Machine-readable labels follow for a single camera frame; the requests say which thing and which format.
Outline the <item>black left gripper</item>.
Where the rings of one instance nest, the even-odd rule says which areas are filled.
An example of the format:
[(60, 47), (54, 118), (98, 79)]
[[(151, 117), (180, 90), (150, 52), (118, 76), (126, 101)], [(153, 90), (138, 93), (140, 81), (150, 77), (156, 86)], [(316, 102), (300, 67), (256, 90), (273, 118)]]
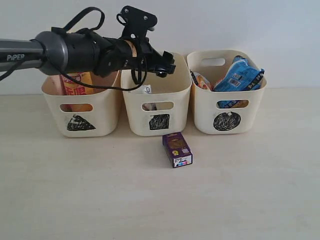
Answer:
[(155, 50), (147, 37), (154, 31), (158, 18), (156, 15), (126, 5), (116, 15), (117, 21), (123, 26), (119, 38), (104, 37), (98, 66), (95, 74), (106, 76), (118, 70), (133, 70), (154, 73), (164, 78), (176, 69), (173, 54), (164, 51), (160, 54)]

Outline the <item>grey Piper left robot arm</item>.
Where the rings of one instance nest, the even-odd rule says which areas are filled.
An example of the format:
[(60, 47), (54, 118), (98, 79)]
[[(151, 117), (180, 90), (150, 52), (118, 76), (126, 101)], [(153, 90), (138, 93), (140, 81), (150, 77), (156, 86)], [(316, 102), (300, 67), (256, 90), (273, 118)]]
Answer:
[(47, 76), (92, 72), (102, 78), (121, 70), (154, 73), (166, 77), (175, 71), (174, 56), (157, 52), (147, 37), (158, 22), (154, 14), (126, 5), (117, 14), (123, 26), (119, 38), (104, 37), (96, 31), (103, 25), (105, 14), (95, 27), (70, 30), (87, 14), (100, 9), (87, 7), (64, 27), (52, 27), (31, 40), (0, 41), (0, 70), (6, 78), (15, 70), (39, 69)]

